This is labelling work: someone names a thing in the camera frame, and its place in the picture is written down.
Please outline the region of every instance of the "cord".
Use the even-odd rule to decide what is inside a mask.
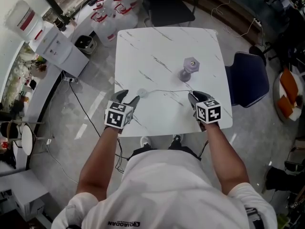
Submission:
[[[211,18],[212,18],[212,20],[213,20],[214,22],[216,22],[216,20],[213,18],[213,11],[215,10],[219,15],[223,15],[224,13],[222,13],[218,8],[219,8],[220,6],[223,6],[223,5],[229,5],[230,2],[231,2],[231,0],[229,0],[229,2],[227,2],[227,3],[222,3],[222,4],[220,4],[218,7],[212,9],[212,11],[211,11]],[[224,30],[225,30],[226,32],[228,32],[229,34],[232,34],[234,37],[242,37],[242,36],[246,35],[246,34],[249,32],[249,30],[250,30],[251,26],[253,25],[253,23],[254,23],[254,19],[253,19],[252,23],[250,24],[250,26],[249,26],[249,28],[248,28],[248,31],[247,31],[246,33],[242,34],[242,35],[239,35],[239,36],[233,35],[233,29],[232,29],[230,26],[227,26],[227,25],[226,25],[226,26],[224,27]]]
[[[17,145],[16,141],[14,141],[14,143],[15,143],[15,145],[16,145],[18,148],[22,148],[22,147],[20,147],[20,146]]]
[[[90,121],[90,123],[92,124],[93,128],[95,129],[97,135],[99,135],[99,137],[101,137],[100,133],[99,133],[98,130],[96,129],[95,125],[93,124],[93,122],[91,121],[91,119],[89,118],[89,116],[87,115],[87,113],[86,113],[86,111],[84,110],[84,108],[83,108],[83,106],[82,106],[80,100],[78,99],[77,95],[75,94],[75,92],[74,92],[74,90],[73,90],[73,88],[72,88],[72,86],[71,86],[71,82],[69,82],[69,85],[70,85],[70,88],[71,88],[71,90],[72,90],[74,96],[76,97],[78,103],[80,104],[81,109],[82,109],[82,110],[84,111],[84,113],[86,114],[88,120]],[[122,160],[123,160],[123,159],[127,159],[127,158],[126,158],[126,157],[123,157],[123,150],[122,150],[122,146],[121,146],[120,140],[119,140],[119,139],[117,139],[117,140],[118,140],[118,143],[119,143],[119,146],[120,146],[120,154],[119,154],[119,155],[118,155],[118,154],[115,154],[117,157],[119,157],[119,160],[118,160],[117,164],[115,165],[115,168],[117,169],[117,171],[119,171],[120,173],[123,174],[123,173],[124,173],[124,170],[123,170],[122,168],[120,168],[120,167],[121,167],[121,164],[122,164]]]
[[[151,94],[151,93],[156,92],[156,91],[160,91],[160,92],[170,92],[170,93],[175,93],[175,92],[189,92],[189,93],[191,93],[191,92],[192,92],[191,90],[169,91],[169,90],[159,90],[159,89],[156,89],[156,90],[152,90],[152,91],[147,92],[147,93],[148,93],[148,94]]]
[[[83,108],[82,104],[80,103],[80,100],[78,99],[77,95],[75,94],[75,92],[74,92],[74,90],[73,90],[73,88],[72,88],[72,86],[71,86],[71,82],[69,82],[69,85],[70,85],[70,88],[71,88],[71,90],[72,90],[73,94],[75,95],[75,97],[76,97],[77,101],[79,102],[79,104],[80,104],[80,106],[81,106],[81,109],[84,111],[84,113],[86,114],[86,116],[87,116],[88,120],[89,120],[89,121],[91,122],[91,124],[93,125],[93,127],[94,127],[94,129],[95,129],[95,131],[96,131],[97,135],[99,135],[99,137],[101,137],[100,133],[97,131],[97,129],[96,129],[96,127],[95,127],[95,125],[92,123],[91,119],[89,118],[89,116],[87,115],[86,111],[84,110],[84,108]]]
[[[76,24],[77,24],[77,22],[78,22],[78,18],[80,17],[81,9],[82,9],[82,6],[83,6],[83,4],[84,4],[84,1],[85,1],[85,0],[82,0],[82,2],[81,2],[81,8],[80,8],[80,11],[78,12],[78,15],[77,15]],[[71,36],[71,41],[72,41],[72,39],[73,39],[73,36],[74,36],[74,33],[75,33],[75,29],[76,29],[76,26],[74,27],[74,30],[73,30],[73,33],[72,33],[72,36]]]
[[[47,146],[46,144],[45,144],[45,146],[46,146],[46,150],[47,150],[48,154],[55,160],[55,162],[56,162],[57,164],[60,165],[60,167],[61,167],[63,173],[65,174],[65,176],[66,176],[67,178],[69,178],[71,181],[73,181],[73,182],[75,182],[76,184],[78,184],[77,181],[73,180],[71,177],[69,177],[69,176],[67,175],[67,173],[66,173],[65,170],[63,169],[62,165],[61,165],[61,164],[53,157],[53,155],[50,153],[48,146]]]
[[[206,142],[205,142],[205,144],[204,144],[204,146],[203,146],[203,149],[201,150],[201,152],[200,152],[200,154],[199,154],[199,158],[201,158],[201,155],[202,155],[202,153],[204,152],[204,149],[205,149],[205,147],[208,145],[208,143],[209,143],[209,140],[207,140]]]
[[[275,193],[276,193],[276,192],[277,192],[277,190],[274,191],[274,193],[273,193],[273,195],[272,195],[271,200],[269,201],[269,203],[271,203],[271,201],[272,201],[273,197],[275,196]]]
[[[58,86],[57,86],[57,88],[56,88],[56,90],[55,90],[55,93],[54,93],[53,97],[51,98],[50,104],[49,104],[49,117],[48,117],[48,119],[49,119],[49,122],[48,122],[48,124],[49,124],[49,138],[48,138],[48,139],[50,139],[50,137],[51,137],[51,123],[50,123],[51,104],[52,104],[52,101],[53,101],[53,99],[54,99],[54,97],[55,97],[55,95],[56,95],[56,93],[57,93],[57,90],[59,89],[59,86],[60,86],[61,83],[63,82],[62,74],[65,76],[64,71],[61,72],[61,82],[58,84]],[[45,149],[46,149],[47,153],[51,156],[51,158],[54,159],[55,162],[56,162],[57,164],[60,165],[60,167],[61,167],[61,169],[62,169],[64,175],[65,175],[68,179],[70,179],[71,181],[73,181],[73,182],[75,182],[76,184],[78,184],[78,182],[76,182],[75,180],[73,180],[71,177],[69,177],[69,176],[67,175],[67,173],[66,173],[65,170],[63,169],[63,167],[62,167],[62,165],[60,164],[60,162],[57,161],[57,160],[53,157],[53,155],[50,153],[50,151],[49,151],[50,144],[47,145],[45,142],[43,142],[43,144],[45,144]]]

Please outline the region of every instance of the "power strip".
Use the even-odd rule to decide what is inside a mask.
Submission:
[[[262,27],[261,21],[259,19],[254,18],[253,20],[259,27]]]
[[[66,82],[74,82],[74,83],[78,82],[77,78],[71,78],[71,77],[67,77],[67,76],[65,76],[65,78],[63,80]]]

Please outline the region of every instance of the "gray concrete floor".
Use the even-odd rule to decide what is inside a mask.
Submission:
[[[196,10],[195,16],[196,20],[191,23],[191,27],[217,30],[225,65],[233,63],[234,54],[237,51],[248,52],[250,44],[243,38],[234,37],[233,35],[236,35],[234,31],[232,34],[226,32],[225,25],[216,19],[212,20],[210,14]],[[145,17],[145,13],[141,11],[139,27],[144,27],[142,21]],[[80,102],[86,112],[92,116],[91,120],[100,133],[104,129],[105,106],[114,92],[114,68],[115,47],[107,49],[99,43],[98,50],[91,56],[89,64],[81,73],[79,82],[72,83]],[[277,60],[267,62],[266,70],[270,92],[250,108],[232,107],[233,126],[223,130],[244,161],[251,184],[258,192],[262,191],[264,173],[270,161],[273,166],[284,168],[284,160],[293,144],[298,124],[296,122],[290,126],[284,125],[274,109],[272,85],[279,74],[279,62]],[[98,135],[89,120],[85,119],[85,114],[67,82],[62,82],[59,86],[51,103],[51,112],[49,113],[48,108],[44,121],[50,123],[51,135],[54,135],[50,152],[61,163],[67,175],[77,181],[84,163],[98,140]],[[41,126],[39,136],[42,135],[49,135],[49,125]],[[154,136],[152,145],[155,148],[165,149],[170,145],[171,140],[171,136]],[[206,140],[206,133],[195,133],[187,134],[183,142],[198,154]],[[140,147],[140,139],[138,137],[121,138],[121,144],[123,156],[128,157],[133,150]],[[42,143],[37,142],[33,152],[38,153],[43,149]],[[212,184],[219,188],[208,146],[203,153],[202,164]],[[125,166],[126,161],[123,160],[122,167],[125,168]],[[30,168],[50,192],[44,198],[45,210],[53,218],[73,197],[77,184],[64,175],[60,165],[48,153],[33,155]],[[121,178],[122,174],[114,169],[108,194],[118,188]],[[263,197],[270,201],[273,194],[274,191],[267,191]],[[279,210],[285,204],[286,196],[285,192],[277,192],[271,204]]]

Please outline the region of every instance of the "white marble table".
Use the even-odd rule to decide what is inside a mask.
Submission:
[[[200,62],[187,83],[177,75],[185,58]],[[231,127],[232,108],[222,54],[214,30],[184,27],[119,31],[115,61],[115,92],[128,89],[128,103],[140,88],[146,91],[197,90],[222,104],[221,128]],[[188,92],[153,92],[141,98],[121,136],[152,136],[200,132]]]

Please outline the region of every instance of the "white t-shirt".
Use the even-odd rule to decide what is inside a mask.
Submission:
[[[250,184],[239,184],[226,196],[211,186],[192,155],[152,150],[130,159],[119,189],[106,200],[75,195],[52,229],[248,229],[245,208],[257,209],[265,229],[277,229],[275,211]]]

